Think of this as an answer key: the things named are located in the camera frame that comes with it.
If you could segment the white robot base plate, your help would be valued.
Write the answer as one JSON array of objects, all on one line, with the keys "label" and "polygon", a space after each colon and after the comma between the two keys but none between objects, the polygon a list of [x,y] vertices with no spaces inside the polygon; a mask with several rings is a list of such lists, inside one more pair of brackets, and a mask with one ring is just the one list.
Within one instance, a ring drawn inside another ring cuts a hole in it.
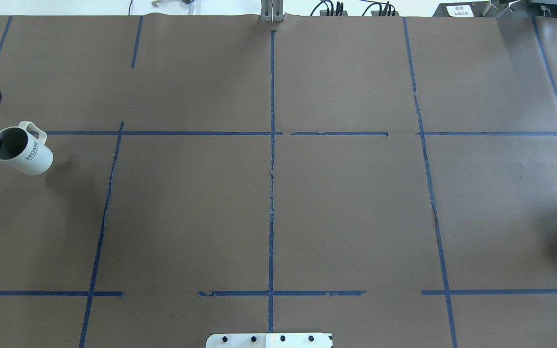
[{"label": "white robot base plate", "polygon": [[327,333],[212,334],[206,348],[333,348]]}]

